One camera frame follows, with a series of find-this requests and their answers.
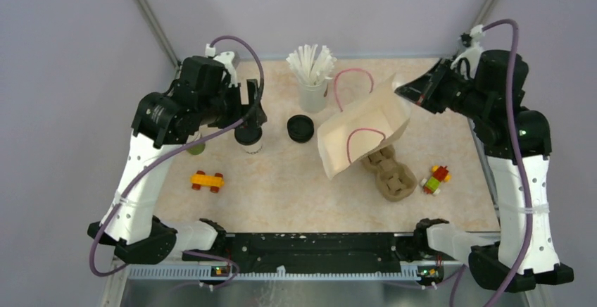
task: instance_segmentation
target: gray wall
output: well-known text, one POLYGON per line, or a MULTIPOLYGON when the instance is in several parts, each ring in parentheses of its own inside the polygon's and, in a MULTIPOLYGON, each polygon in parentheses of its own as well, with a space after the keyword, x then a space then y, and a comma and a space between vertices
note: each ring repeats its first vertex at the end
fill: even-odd
POLYGON ((0 305, 99 304, 86 228, 173 73, 132 0, 0 0, 0 305))
POLYGON ((484 0, 149 0, 181 57, 237 35, 262 58, 302 44, 337 56, 438 56, 455 51, 484 0))
MULTIPOLYGON (((559 306, 595 304, 596 4, 597 0, 500 0, 491 16, 519 23, 519 52, 530 67, 524 103, 543 112, 551 124, 551 229, 560 260, 576 275, 574 283, 552 290, 559 306)), ((510 34, 506 26, 491 31, 485 47, 508 48, 510 34)))

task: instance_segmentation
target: pink bag handle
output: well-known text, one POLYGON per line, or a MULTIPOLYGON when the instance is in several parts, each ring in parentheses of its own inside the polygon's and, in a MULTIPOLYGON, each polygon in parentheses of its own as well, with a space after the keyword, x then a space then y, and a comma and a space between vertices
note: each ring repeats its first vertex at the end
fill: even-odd
POLYGON ((338 97, 338 78, 340 77, 340 75, 342 75, 343 73, 347 73, 350 71, 357 71, 359 73, 366 73, 367 76, 369 76, 369 81, 371 81, 371 89, 369 90, 369 93, 373 92, 373 76, 371 76, 371 73, 365 69, 361 69, 361 68, 350 68, 350 69, 346 69, 346 70, 342 70, 339 73, 336 74, 336 77, 334 77, 334 97, 336 98, 336 104, 338 104, 338 107, 340 108, 340 112, 344 111, 344 109, 342 108, 342 105, 340 104, 340 98, 338 97))

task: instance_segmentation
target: red lego toy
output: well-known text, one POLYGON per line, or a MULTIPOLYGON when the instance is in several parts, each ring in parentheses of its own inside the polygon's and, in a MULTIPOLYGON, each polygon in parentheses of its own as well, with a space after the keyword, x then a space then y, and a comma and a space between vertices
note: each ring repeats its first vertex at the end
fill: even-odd
POLYGON ((431 177, 429 180, 423 178, 421 181, 421 186, 423 187, 423 192, 428 194, 438 194, 439 193, 439 184, 441 182, 449 182, 452 176, 448 171, 447 166, 437 166, 435 165, 432 169, 431 177))

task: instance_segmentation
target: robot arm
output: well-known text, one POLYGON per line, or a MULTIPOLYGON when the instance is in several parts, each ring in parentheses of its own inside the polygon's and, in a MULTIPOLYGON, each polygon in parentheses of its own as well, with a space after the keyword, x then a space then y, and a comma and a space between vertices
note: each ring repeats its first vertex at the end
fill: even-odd
MULTIPOLYGON (((225 234, 208 220, 166 225, 153 216, 172 159, 149 171, 126 198, 121 194, 145 167, 180 148, 201 125, 223 128, 246 115, 255 100, 257 85, 249 80, 248 87, 241 88, 234 70, 237 63, 231 51, 213 58, 187 58, 166 93, 153 92, 139 102, 127 164, 112 204, 102 220, 92 223, 87 231, 95 237, 108 214, 120 204, 114 218, 107 222, 100 243, 116 246, 115 255, 125 263, 156 264, 186 250, 209 250, 216 238, 225 234), (241 89, 248 92, 247 97, 242 97, 241 89), (243 104, 241 98, 249 104, 243 104)), ((265 121, 267 117, 259 106, 242 126, 259 127, 265 121)))
MULTIPOLYGON (((483 51, 482 27, 461 37, 465 46, 459 56, 440 60, 422 77, 395 90, 399 96, 432 113, 446 108, 471 119, 474 132, 484 146, 497 186, 501 218, 501 240, 486 240, 459 230, 445 220, 422 221, 427 245, 470 267, 477 283, 497 289, 520 252, 524 239, 525 208, 520 173, 515 165, 506 119, 505 77, 509 51, 483 51)), ((539 284, 562 284, 574 278, 571 268, 561 263, 551 238, 546 195, 546 175, 551 153, 547 119, 538 111, 521 106, 522 86, 528 65, 516 57, 513 79, 515 124, 529 178, 533 208, 533 230, 529 250, 507 292, 533 289, 539 284)))

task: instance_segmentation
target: marble countertop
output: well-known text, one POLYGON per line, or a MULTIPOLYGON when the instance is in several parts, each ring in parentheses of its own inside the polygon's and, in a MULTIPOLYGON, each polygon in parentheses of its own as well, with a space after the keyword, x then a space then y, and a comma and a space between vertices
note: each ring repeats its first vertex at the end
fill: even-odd
MULTIPOLYGON (((423 74, 435 59, 341 60, 345 68, 369 70, 376 82, 398 72, 406 80, 423 74)), ((198 156, 176 156, 164 182, 155 214, 165 221, 207 218, 228 232, 412 232, 423 218, 443 218, 469 231, 498 231, 494 205, 481 169, 466 118, 446 111, 441 115, 413 106, 410 124, 394 143, 396 159, 419 180, 435 164, 447 165, 452 179, 437 196, 419 188, 392 203, 375 188, 375 179, 360 163, 328 180, 316 136, 305 144, 290 140, 286 122, 303 113, 299 91, 285 61, 266 61, 263 108, 263 149, 255 155, 241 150, 233 132, 207 143, 198 156), (226 184, 219 194, 191 189, 197 170, 222 173, 226 184)), ((257 67, 243 62, 239 79, 257 78, 257 67)), ((362 73, 346 73, 339 83, 343 103, 365 96, 369 82, 362 73)), ((325 110, 307 114, 321 125, 338 112, 330 92, 325 110)), ((214 129, 203 130, 208 134, 214 129)))

